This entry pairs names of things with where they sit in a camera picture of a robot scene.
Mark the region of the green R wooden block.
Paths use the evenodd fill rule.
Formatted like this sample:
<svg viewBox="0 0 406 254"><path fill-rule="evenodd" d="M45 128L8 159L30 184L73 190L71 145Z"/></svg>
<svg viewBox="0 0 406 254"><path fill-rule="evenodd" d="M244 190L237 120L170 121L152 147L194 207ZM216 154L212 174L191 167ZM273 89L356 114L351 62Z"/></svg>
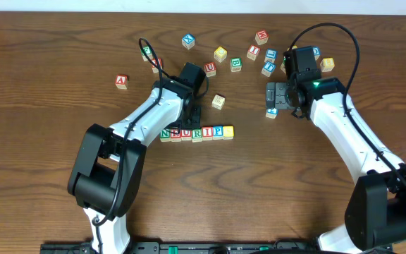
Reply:
<svg viewBox="0 0 406 254"><path fill-rule="evenodd" d="M203 141L202 129L198 128L198 129L192 130L192 142L198 143L198 142L202 142L202 141Z"/></svg>

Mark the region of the red E wooden block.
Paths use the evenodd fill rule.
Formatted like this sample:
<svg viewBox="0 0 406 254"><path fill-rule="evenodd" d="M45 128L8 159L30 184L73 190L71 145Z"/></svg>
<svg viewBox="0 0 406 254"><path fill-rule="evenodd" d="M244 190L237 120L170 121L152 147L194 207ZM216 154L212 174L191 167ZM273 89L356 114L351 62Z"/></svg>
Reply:
<svg viewBox="0 0 406 254"><path fill-rule="evenodd" d="M171 141L172 142L180 142L182 140L181 138L181 132L178 130L172 130L171 131Z"/></svg>

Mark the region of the blue P wooden block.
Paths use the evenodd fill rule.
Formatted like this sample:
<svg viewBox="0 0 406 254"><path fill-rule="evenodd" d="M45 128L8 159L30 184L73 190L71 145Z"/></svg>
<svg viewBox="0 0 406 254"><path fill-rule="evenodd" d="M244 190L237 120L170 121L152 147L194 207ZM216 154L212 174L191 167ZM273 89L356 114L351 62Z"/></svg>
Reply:
<svg viewBox="0 0 406 254"><path fill-rule="evenodd" d="M214 140L223 140L223 126L213 126L212 133Z"/></svg>

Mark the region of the green N wooden block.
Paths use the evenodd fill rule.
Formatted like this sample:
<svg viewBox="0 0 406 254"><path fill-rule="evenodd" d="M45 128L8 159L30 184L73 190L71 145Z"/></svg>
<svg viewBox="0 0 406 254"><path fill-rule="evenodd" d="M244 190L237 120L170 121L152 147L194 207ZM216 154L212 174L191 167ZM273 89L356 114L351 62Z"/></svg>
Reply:
<svg viewBox="0 0 406 254"><path fill-rule="evenodd" d="M163 129L160 132L160 141L161 142L171 142L171 132L169 129Z"/></svg>

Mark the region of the yellow S wooden block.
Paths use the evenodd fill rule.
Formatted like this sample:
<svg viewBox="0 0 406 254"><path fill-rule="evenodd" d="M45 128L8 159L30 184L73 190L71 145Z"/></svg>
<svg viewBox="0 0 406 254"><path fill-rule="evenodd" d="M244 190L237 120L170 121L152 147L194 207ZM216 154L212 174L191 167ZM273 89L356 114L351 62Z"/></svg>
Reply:
<svg viewBox="0 0 406 254"><path fill-rule="evenodd" d="M223 127L223 139L224 140L231 140L235 136L234 134L234 127L233 126L224 126Z"/></svg>

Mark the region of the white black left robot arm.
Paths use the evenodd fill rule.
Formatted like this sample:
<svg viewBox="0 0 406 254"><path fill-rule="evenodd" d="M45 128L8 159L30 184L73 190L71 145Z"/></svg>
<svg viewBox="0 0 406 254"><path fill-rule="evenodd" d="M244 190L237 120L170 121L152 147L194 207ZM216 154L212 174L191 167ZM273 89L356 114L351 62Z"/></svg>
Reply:
<svg viewBox="0 0 406 254"><path fill-rule="evenodd" d="M193 103L203 78L164 78L131 115L108 128L94 124L82 140L68 193L90 220L96 253L124 253L130 245L126 215L140 187L146 151L168 127L199 121Z"/></svg>

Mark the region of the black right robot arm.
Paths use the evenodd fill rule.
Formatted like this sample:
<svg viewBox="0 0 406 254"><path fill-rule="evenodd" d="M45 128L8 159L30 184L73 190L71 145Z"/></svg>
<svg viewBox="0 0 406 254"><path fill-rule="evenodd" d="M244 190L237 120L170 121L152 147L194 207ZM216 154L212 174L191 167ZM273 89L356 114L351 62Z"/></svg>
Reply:
<svg viewBox="0 0 406 254"><path fill-rule="evenodd" d="M364 122L339 79L267 83L266 108L310 120L354 181L343 224L318 237L319 250L364 253L406 240L406 163Z"/></svg>

